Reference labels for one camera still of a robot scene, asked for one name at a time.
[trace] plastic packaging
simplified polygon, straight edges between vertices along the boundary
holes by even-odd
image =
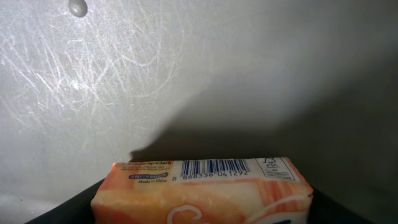
[[[98,224],[306,223],[312,188],[288,158],[114,163]]]

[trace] scratched metal surface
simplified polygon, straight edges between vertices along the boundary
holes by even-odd
[[[378,1],[87,4],[77,18],[66,0],[1,1],[1,223],[26,222],[102,179],[201,94],[210,102],[187,110],[184,125],[283,126],[398,40],[394,5]]]

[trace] metal surface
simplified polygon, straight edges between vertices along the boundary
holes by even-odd
[[[397,50],[394,2],[86,2],[87,15],[77,18],[67,0],[1,1],[1,223],[26,222],[102,179],[182,108],[180,126],[272,132],[358,83],[345,104],[336,104],[357,110],[304,125],[297,131],[304,140],[274,144],[310,183],[350,209],[377,222],[393,219],[397,153],[385,137],[396,134],[396,116],[374,129],[358,114],[397,112],[385,92],[396,87],[378,67]],[[363,84],[365,75],[376,78]],[[386,117],[373,114],[378,121]],[[355,118],[358,123],[348,122]],[[347,122],[382,133],[373,140],[383,142],[381,149],[330,139]],[[319,143],[311,145],[313,133]],[[338,179],[331,165],[347,152],[353,162],[344,168],[356,172],[352,195],[331,184]],[[363,169],[374,154],[387,158],[375,173]],[[371,175],[357,175],[362,170]]]

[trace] package front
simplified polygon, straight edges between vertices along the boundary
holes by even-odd
[[[312,188],[285,157],[118,162],[91,201],[96,222],[306,223]]]

